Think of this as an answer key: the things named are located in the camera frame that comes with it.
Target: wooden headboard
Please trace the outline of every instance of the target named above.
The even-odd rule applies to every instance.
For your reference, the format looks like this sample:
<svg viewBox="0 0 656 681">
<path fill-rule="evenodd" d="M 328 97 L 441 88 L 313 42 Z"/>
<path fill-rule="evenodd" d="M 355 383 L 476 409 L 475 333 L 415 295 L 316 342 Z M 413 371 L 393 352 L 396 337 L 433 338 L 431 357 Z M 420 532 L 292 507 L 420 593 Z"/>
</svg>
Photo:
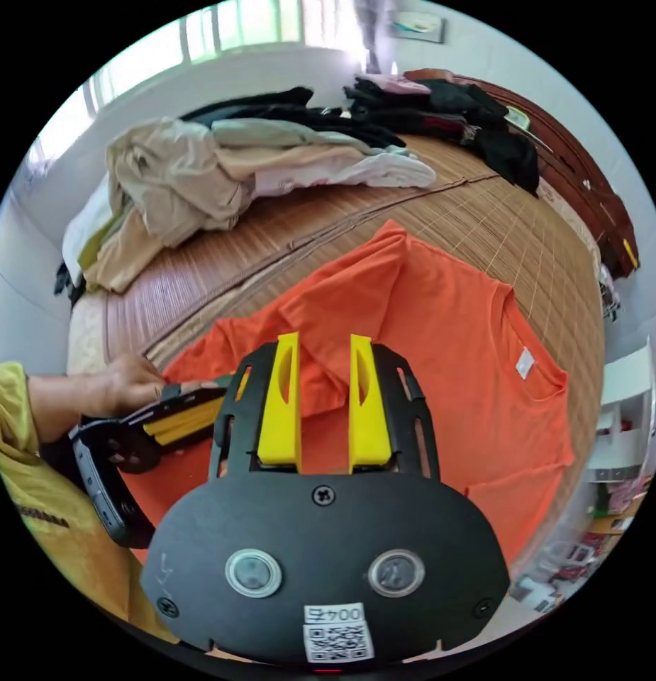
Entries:
<svg viewBox="0 0 656 681">
<path fill-rule="evenodd" d="M 441 69 L 407 71 L 410 79 L 445 78 L 456 83 L 476 84 L 506 106 L 523 111 L 530 119 L 528 131 L 535 137 L 540 176 L 558 192 L 588 225 L 599 246 L 602 262 L 612 277 L 627 277 L 635 270 L 627 242 L 639 266 L 638 244 L 630 216 L 584 146 L 553 116 L 537 104 L 478 78 Z"/>
</svg>

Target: yellow plastic part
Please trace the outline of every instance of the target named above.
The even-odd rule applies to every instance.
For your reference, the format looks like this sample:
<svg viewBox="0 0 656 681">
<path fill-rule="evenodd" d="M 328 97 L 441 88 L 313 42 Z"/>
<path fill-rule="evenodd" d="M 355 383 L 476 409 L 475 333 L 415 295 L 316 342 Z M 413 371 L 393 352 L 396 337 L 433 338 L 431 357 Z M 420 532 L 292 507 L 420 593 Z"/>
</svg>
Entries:
<svg viewBox="0 0 656 681">
<path fill-rule="evenodd" d="M 278 336 L 257 456 L 264 465 L 293 465 L 301 473 L 298 333 Z"/>
<path fill-rule="evenodd" d="M 353 472 L 354 466 L 384 466 L 390 458 L 391 444 L 372 354 L 372 342 L 367 336 L 352 335 L 349 473 Z"/>
<path fill-rule="evenodd" d="M 153 436 L 160 445 L 171 444 L 191 433 L 213 426 L 222 402 L 223 397 L 204 402 L 179 414 L 147 423 L 143 426 L 143 430 L 146 434 Z"/>
</svg>

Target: bamboo mat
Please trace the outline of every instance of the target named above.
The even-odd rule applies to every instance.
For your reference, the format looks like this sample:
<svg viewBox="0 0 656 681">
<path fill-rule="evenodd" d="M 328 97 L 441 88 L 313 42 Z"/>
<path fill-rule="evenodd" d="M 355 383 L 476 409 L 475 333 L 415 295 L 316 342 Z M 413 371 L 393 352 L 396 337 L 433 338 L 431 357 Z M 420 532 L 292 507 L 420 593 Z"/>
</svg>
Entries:
<svg viewBox="0 0 656 681">
<path fill-rule="evenodd" d="M 201 233 L 163 250 L 123 295 L 104 296 L 106 361 L 144 353 L 181 322 L 250 275 L 401 201 L 495 177 L 480 159 L 451 144 L 409 138 L 411 150 L 436 172 L 426 189 L 313 187 L 258 199 L 231 232 Z"/>
<path fill-rule="evenodd" d="M 363 244 L 387 219 L 396 220 L 414 236 L 513 285 L 523 315 L 569 374 L 569 428 L 575 462 L 567 469 L 546 520 L 516 561 L 517 566 L 524 565 L 572 496 L 596 433 L 604 327 L 594 266 L 581 239 L 544 201 L 487 172 L 461 149 L 419 138 L 412 138 L 410 146 L 439 173 L 439 186 L 431 192 L 399 189 L 395 191 L 405 196 L 395 198 L 388 194 L 392 190 L 323 187 L 311 196 L 311 190 L 306 190 L 265 202 L 265 218 L 257 212 L 244 225 L 241 221 L 248 234 L 235 245 L 227 246 L 221 237 L 225 240 L 236 231 L 204 235 L 188 246 L 190 252 L 181 260 L 178 251 L 166 254 L 162 264 L 149 268 L 125 296 L 107 297 L 106 352 L 112 358 L 122 351 L 147 351 L 163 368 L 205 333 L 214 319 L 256 312 L 317 267 Z M 459 164 L 455 174 L 439 172 L 439 157 Z M 345 194 L 343 189 L 352 191 Z M 362 192 L 367 192 L 369 206 Z M 228 249 L 225 253 L 237 258 L 237 265 L 226 269 L 223 256 L 214 249 L 215 238 L 222 249 Z M 244 251 L 249 244 L 268 242 L 271 246 L 262 257 L 257 256 L 261 249 L 252 255 Z M 204 265 L 210 257 L 220 269 L 215 277 Z M 169 280 L 174 269 L 176 283 Z M 243 271 L 239 280 L 229 284 L 226 273 Z M 212 295 L 207 286 L 214 282 L 225 282 L 228 287 L 224 285 L 221 292 L 228 293 Z M 167 334 L 187 318 L 189 322 L 167 342 Z"/>
</svg>

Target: sticker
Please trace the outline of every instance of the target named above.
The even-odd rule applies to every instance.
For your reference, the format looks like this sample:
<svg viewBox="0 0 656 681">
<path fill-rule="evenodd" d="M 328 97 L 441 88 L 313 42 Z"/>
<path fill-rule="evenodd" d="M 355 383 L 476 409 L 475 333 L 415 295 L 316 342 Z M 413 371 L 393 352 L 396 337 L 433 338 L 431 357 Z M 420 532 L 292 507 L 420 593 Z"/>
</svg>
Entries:
<svg viewBox="0 0 656 681">
<path fill-rule="evenodd" d="M 528 351 L 528 348 L 524 348 L 517 362 L 517 373 L 526 381 L 526 377 L 534 364 L 533 355 Z"/>
<path fill-rule="evenodd" d="M 373 659 L 363 603 L 304 606 L 304 648 L 310 663 Z"/>
</svg>

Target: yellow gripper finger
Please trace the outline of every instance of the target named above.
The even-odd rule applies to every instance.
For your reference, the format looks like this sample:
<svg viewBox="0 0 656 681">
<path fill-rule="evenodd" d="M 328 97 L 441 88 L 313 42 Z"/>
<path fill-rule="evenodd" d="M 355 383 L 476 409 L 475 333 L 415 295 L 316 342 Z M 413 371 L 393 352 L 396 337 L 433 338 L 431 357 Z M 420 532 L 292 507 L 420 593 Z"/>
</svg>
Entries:
<svg viewBox="0 0 656 681">
<path fill-rule="evenodd" d="M 263 465 L 292 465 L 301 473 L 298 333 L 278 336 L 257 456 Z"/>
<path fill-rule="evenodd" d="M 351 336 L 349 473 L 355 467 L 384 466 L 390 458 L 387 418 L 375 370 L 372 342 L 367 336 Z"/>
</svg>

